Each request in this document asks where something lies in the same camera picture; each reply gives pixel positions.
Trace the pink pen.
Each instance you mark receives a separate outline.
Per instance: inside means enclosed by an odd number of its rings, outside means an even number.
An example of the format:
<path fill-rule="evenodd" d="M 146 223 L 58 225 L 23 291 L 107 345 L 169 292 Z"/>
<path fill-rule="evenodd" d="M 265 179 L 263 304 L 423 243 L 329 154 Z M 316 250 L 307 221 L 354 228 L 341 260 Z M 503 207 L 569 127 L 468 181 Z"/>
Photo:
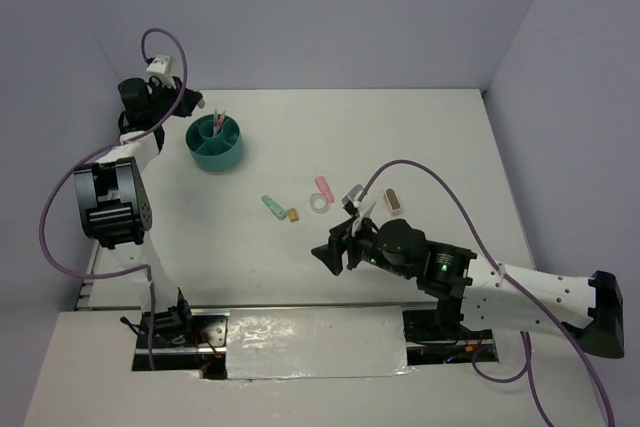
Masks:
<path fill-rule="evenodd" d="M 219 118 L 218 118 L 218 132 L 217 135 L 219 135 L 222 131 L 222 128 L 224 126 L 224 122 L 226 120 L 226 112 L 222 111 L 221 113 L 219 113 Z"/>

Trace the yellow binder clip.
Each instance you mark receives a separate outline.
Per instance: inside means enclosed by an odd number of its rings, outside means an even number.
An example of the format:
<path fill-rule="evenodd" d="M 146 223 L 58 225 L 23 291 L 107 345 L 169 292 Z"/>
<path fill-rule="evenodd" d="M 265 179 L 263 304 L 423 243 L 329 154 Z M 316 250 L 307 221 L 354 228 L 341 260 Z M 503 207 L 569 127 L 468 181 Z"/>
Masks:
<path fill-rule="evenodd" d="M 296 222 L 300 219 L 299 213 L 295 208 L 290 208 L 287 210 L 287 218 L 290 222 Z"/>

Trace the silver white pen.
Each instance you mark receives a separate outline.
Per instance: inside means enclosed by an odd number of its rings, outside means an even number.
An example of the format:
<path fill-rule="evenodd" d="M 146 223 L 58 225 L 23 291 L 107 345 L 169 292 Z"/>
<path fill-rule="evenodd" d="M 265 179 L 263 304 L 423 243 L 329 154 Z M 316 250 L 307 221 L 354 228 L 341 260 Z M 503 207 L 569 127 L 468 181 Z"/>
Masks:
<path fill-rule="evenodd" d="M 212 124 L 212 136 L 215 137 L 217 135 L 218 132 L 218 118 L 219 118 L 219 113 L 217 109 L 214 109 L 214 113 L 213 113 L 213 124 Z"/>

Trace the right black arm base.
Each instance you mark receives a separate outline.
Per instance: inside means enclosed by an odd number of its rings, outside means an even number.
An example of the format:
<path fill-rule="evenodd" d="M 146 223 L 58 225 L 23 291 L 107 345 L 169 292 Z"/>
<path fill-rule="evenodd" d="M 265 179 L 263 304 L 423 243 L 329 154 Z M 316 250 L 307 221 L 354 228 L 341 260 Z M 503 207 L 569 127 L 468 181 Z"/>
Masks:
<path fill-rule="evenodd" d="M 409 366 L 497 362 L 490 330 L 457 332 L 436 325 L 434 310 L 402 312 L 407 363 Z"/>

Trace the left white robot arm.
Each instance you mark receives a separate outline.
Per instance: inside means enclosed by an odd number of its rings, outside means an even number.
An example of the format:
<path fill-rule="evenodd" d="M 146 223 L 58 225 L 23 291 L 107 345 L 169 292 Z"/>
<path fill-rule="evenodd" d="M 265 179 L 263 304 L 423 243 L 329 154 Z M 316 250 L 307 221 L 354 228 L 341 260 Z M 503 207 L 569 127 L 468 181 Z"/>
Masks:
<path fill-rule="evenodd" d="M 118 271 L 131 277 L 141 303 L 140 331 L 182 346 L 195 336 L 196 322 L 152 244 L 153 214 L 142 171 L 164 146 L 164 130 L 152 128 L 167 114 L 191 116 L 204 99 L 179 77 L 168 81 L 158 74 L 126 79 L 118 92 L 124 106 L 118 144 L 74 169 L 82 228 L 112 255 Z"/>

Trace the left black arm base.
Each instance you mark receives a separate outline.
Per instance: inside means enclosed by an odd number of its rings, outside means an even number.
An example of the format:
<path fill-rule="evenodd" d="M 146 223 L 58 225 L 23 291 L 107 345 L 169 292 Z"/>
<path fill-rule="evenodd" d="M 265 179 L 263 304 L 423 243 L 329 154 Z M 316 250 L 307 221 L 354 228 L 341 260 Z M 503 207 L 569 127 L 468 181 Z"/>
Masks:
<path fill-rule="evenodd" d="M 225 380 L 228 316 L 196 315 L 194 330 L 180 334 L 176 340 L 166 340 L 158 334 L 152 343 L 152 358 L 148 353 L 148 336 L 139 333 L 134 348 L 132 370 L 189 371 L 205 380 Z"/>

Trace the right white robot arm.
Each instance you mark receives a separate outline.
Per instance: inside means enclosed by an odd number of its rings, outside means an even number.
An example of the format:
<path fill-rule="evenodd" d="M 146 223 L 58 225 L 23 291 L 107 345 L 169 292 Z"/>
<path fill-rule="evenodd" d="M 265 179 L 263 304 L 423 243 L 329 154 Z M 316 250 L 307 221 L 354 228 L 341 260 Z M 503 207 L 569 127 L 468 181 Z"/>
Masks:
<path fill-rule="evenodd" d="M 395 219 L 376 226 L 347 220 L 329 232 L 312 255 L 333 275 L 366 262 L 437 301 L 436 330 L 446 338 L 485 330 L 569 335 L 583 352 L 609 359 L 624 355 L 623 299 L 614 274 L 553 275 L 489 259 L 467 248 L 436 242 Z"/>

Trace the clear tape roll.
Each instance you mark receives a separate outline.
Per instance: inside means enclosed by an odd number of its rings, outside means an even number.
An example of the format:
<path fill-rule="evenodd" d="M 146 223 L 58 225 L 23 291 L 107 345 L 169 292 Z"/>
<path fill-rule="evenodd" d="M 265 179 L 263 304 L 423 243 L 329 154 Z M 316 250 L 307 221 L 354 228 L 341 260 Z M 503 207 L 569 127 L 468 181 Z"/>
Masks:
<path fill-rule="evenodd" d="M 330 203 L 326 197 L 316 192 L 310 196 L 309 205 L 312 212 L 315 214 L 325 214 L 330 208 Z"/>

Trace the teal round divided organizer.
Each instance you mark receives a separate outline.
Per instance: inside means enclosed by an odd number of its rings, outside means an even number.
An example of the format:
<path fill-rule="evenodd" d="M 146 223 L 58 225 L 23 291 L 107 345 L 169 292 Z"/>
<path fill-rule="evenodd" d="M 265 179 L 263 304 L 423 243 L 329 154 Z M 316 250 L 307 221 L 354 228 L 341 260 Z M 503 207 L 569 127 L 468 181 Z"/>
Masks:
<path fill-rule="evenodd" d="M 238 123 L 230 116 L 224 119 L 216 134 L 213 133 L 213 128 L 212 114 L 197 119 L 188 127 L 185 143 L 200 169 L 221 173 L 240 163 L 244 143 Z"/>

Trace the green highlighter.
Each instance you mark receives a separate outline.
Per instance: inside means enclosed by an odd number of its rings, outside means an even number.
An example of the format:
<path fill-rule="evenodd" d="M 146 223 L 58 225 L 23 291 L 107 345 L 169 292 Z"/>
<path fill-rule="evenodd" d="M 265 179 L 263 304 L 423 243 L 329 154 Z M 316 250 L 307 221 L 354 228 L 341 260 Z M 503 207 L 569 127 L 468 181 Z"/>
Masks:
<path fill-rule="evenodd" d="M 261 201 L 278 220 L 284 220 L 287 217 L 287 211 L 269 195 L 263 195 Z"/>

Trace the brown-top white eraser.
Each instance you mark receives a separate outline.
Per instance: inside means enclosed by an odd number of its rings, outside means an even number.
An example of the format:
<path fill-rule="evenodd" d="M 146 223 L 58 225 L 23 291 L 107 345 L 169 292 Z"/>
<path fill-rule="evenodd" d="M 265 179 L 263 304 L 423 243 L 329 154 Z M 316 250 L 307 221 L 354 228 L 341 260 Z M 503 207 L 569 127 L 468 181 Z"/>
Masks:
<path fill-rule="evenodd" d="M 399 215 L 403 212 L 403 206 L 399 197 L 393 188 L 387 188 L 384 191 L 384 201 L 389 213 L 393 216 Z"/>

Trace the silver foil sheet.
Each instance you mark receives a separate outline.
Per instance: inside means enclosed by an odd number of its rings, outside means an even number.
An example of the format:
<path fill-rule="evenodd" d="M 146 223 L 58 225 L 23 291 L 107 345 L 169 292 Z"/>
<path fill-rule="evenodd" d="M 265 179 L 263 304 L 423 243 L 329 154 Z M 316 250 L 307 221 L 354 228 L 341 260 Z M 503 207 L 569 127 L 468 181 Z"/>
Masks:
<path fill-rule="evenodd" d="M 234 380 L 371 378 L 411 371 L 398 307 L 233 310 L 226 340 Z"/>

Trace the aluminium rail left edge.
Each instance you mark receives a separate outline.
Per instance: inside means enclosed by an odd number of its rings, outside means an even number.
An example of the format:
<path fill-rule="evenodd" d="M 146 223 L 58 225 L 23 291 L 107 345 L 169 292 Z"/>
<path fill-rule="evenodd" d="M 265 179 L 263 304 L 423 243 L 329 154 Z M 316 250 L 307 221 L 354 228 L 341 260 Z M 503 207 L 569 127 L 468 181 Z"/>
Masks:
<path fill-rule="evenodd" d="M 155 137 L 141 136 L 154 124 L 151 101 L 126 89 L 120 96 L 118 144 L 73 172 L 82 229 L 95 241 L 87 268 L 93 282 L 144 262 L 143 241 L 152 220 L 140 173 L 158 153 Z"/>

